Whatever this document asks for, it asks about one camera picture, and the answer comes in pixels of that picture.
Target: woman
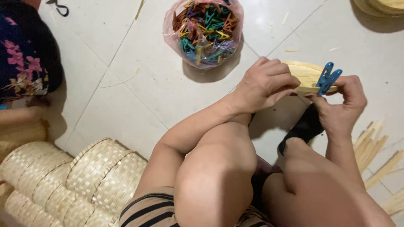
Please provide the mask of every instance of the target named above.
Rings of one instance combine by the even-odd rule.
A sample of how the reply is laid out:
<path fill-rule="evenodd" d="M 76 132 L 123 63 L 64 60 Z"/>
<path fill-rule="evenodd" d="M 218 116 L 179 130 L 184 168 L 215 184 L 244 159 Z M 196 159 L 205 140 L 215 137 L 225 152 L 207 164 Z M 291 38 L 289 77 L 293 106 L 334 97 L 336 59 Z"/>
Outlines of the woman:
<path fill-rule="evenodd" d="M 317 108 L 307 109 L 278 147 L 283 173 L 253 190 L 251 114 L 299 85 L 286 64 L 261 57 L 234 92 L 172 127 L 156 144 L 120 226 L 393 227 L 367 194 L 355 161 L 351 132 L 367 103 L 357 76 L 335 82 L 341 105 L 308 95 Z M 306 144 L 323 128 L 326 157 Z M 264 213 L 250 206 L 254 194 Z"/>
<path fill-rule="evenodd" d="M 62 83 L 56 40 L 36 9 L 18 0 L 0 2 L 0 69 L 0 124 L 40 118 L 48 105 L 43 96 Z M 28 108 L 6 109 L 26 97 L 33 98 Z"/>

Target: striped clothing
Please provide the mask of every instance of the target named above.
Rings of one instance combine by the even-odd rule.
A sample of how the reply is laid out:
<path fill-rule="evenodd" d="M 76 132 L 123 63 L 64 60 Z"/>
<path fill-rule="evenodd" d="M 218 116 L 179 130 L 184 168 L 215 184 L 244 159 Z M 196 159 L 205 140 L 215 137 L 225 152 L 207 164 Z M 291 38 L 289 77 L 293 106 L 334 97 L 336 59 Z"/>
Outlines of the striped clothing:
<path fill-rule="evenodd" d="M 159 187 L 130 200 L 120 216 L 120 227 L 179 227 L 174 213 L 174 188 Z M 236 227 L 273 227 L 250 206 Z"/>

